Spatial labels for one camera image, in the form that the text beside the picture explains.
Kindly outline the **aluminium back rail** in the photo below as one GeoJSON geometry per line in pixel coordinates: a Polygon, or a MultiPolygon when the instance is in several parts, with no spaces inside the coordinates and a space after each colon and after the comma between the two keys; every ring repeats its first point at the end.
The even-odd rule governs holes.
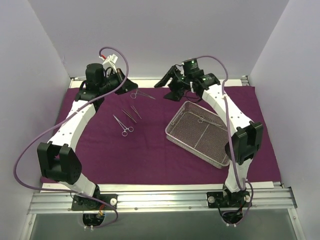
{"type": "MultiPolygon", "coordinates": [[[[130,80],[135,80],[135,81],[159,81],[161,80],[160,77],[152,77],[152,76],[129,76],[130,80]]],[[[243,75],[240,78],[229,78],[229,80],[248,80],[249,76],[248,75],[243,75]]],[[[71,78],[72,81],[84,81],[86,80],[85,76],[77,76],[77,77],[72,77],[71,78]]]]}

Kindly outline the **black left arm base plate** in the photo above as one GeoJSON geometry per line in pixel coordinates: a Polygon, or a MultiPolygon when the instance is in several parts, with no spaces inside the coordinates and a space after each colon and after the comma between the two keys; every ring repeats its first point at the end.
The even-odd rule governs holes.
{"type": "Polygon", "coordinates": [[[72,211],[98,211],[98,210],[111,210],[112,206],[113,208],[117,207],[118,203],[118,195],[117,194],[101,194],[99,199],[110,206],[106,206],[105,204],[102,204],[99,201],[92,200],[83,196],[79,196],[74,194],[72,196],[72,205],[71,210],[72,211]]]}

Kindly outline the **steel forceps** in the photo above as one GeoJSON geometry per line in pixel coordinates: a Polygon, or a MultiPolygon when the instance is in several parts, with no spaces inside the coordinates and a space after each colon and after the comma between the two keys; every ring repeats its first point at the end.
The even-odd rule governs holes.
{"type": "Polygon", "coordinates": [[[117,123],[122,128],[121,135],[123,137],[126,137],[128,135],[128,133],[132,133],[134,131],[134,128],[132,126],[127,127],[115,115],[112,115],[112,116],[114,117],[114,119],[117,121],[117,123]]]}
{"type": "Polygon", "coordinates": [[[197,122],[199,124],[207,123],[207,124],[214,125],[214,126],[217,126],[217,127],[223,127],[225,125],[223,122],[221,122],[218,119],[215,119],[215,118],[214,119],[210,119],[210,118],[204,117],[203,115],[200,115],[198,117],[197,122]]]}

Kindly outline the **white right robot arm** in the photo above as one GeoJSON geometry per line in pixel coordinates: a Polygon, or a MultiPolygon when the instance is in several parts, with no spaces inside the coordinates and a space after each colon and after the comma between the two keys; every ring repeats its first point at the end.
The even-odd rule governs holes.
{"type": "Polygon", "coordinates": [[[196,63],[183,63],[182,69],[173,65],[155,88],[169,87],[164,98],[178,102],[184,93],[195,93],[211,106],[227,127],[228,142],[225,151],[231,160],[224,185],[228,190],[222,193],[223,203],[234,206],[240,201],[239,191],[246,189],[249,166],[261,147],[264,127],[253,122],[233,102],[213,73],[205,73],[196,63]]]}

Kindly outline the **aluminium right side rail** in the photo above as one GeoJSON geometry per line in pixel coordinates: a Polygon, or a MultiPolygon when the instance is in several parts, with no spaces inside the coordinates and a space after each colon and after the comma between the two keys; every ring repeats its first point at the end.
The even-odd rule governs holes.
{"type": "Polygon", "coordinates": [[[244,86],[250,86],[250,81],[249,81],[249,76],[248,75],[243,75],[240,80],[241,80],[241,84],[242,84],[243,87],[244,86]]]}

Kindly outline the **wire mesh instrument tray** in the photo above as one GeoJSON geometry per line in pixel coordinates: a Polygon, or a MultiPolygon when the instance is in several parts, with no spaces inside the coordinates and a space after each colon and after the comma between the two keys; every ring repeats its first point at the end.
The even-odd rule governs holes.
{"type": "Polygon", "coordinates": [[[225,151],[229,141],[227,126],[198,123],[199,116],[223,122],[212,111],[185,101],[165,128],[166,138],[218,169],[227,167],[230,164],[225,151]]]}

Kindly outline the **aluminium front frame rail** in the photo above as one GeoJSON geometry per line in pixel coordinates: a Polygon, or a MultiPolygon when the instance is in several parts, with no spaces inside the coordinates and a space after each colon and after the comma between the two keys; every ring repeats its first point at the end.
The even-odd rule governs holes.
{"type": "MultiPolygon", "coordinates": [[[[296,201],[288,188],[254,190],[251,210],[295,209],[296,201]]],[[[209,208],[206,190],[119,192],[118,213],[202,212],[209,208]]],[[[64,193],[35,193],[29,214],[71,214],[72,199],[64,193]]]]}

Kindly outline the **steel surgical scissors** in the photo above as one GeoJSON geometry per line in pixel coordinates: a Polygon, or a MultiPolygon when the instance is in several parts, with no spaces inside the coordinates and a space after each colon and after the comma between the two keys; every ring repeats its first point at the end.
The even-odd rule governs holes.
{"type": "Polygon", "coordinates": [[[133,92],[133,93],[130,94],[130,97],[131,97],[132,99],[136,99],[137,96],[143,96],[143,97],[147,97],[147,98],[150,98],[150,99],[152,99],[152,100],[155,100],[155,98],[154,98],[153,96],[151,96],[151,95],[149,95],[149,94],[146,94],[146,93],[144,93],[144,92],[142,92],[142,91],[140,91],[140,90],[138,90],[138,89],[137,89],[135,92],[133,92]]]}

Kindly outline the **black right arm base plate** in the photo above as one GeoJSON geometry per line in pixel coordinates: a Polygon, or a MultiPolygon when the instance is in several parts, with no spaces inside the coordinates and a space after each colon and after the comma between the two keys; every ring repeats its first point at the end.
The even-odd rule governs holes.
{"type": "Polygon", "coordinates": [[[230,192],[229,190],[211,191],[206,193],[209,208],[240,208],[251,207],[249,191],[230,192]]]}

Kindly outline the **steel tweezers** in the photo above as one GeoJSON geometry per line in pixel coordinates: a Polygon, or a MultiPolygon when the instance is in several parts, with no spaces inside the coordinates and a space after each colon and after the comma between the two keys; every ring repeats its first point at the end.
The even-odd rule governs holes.
{"type": "Polygon", "coordinates": [[[131,105],[130,107],[131,107],[132,110],[137,114],[137,116],[142,120],[142,117],[141,117],[141,115],[139,114],[138,110],[137,110],[133,105],[131,105]]]}
{"type": "Polygon", "coordinates": [[[126,111],[125,109],[121,109],[121,111],[122,111],[126,116],[128,116],[135,124],[137,123],[137,121],[133,118],[133,116],[132,116],[128,111],[126,111]]]}

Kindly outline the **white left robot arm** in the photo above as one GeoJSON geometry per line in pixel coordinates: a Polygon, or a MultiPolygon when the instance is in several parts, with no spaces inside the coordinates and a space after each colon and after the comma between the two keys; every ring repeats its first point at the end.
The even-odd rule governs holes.
{"type": "Polygon", "coordinates": [[[138,85],[128,80],[120,68],[108,71],[100,63],[87,65],[85,76],[67,118],[47,143],[38,145],[37,156],[42,177],[84,194],[83,204],[95,210],[101,203],[100,190],[82,173],[82,164],[75,153],[78,141],[105,94],[122,95],[138,85]]]}

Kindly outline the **purple cloth wrap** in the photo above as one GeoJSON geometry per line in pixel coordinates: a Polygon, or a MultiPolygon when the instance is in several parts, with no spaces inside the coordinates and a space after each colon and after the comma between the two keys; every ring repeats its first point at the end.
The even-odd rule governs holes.
{"type": "Polygon", "coordinates": [[[165,129],[181,102],[164,99],[168,88],[145,88],[150,99],[129,93],[110,94],[89,121],[75,153],[82,173],[97,184],[221,184],[228,169],[218,169],[166,138],[165,129]],[[142,119],[132,110],[134,106],[142,119]],[[122,109],[128,111],[134,123],[122,109]],[[126,127],[126,137],[115,115],[126,127]]]}

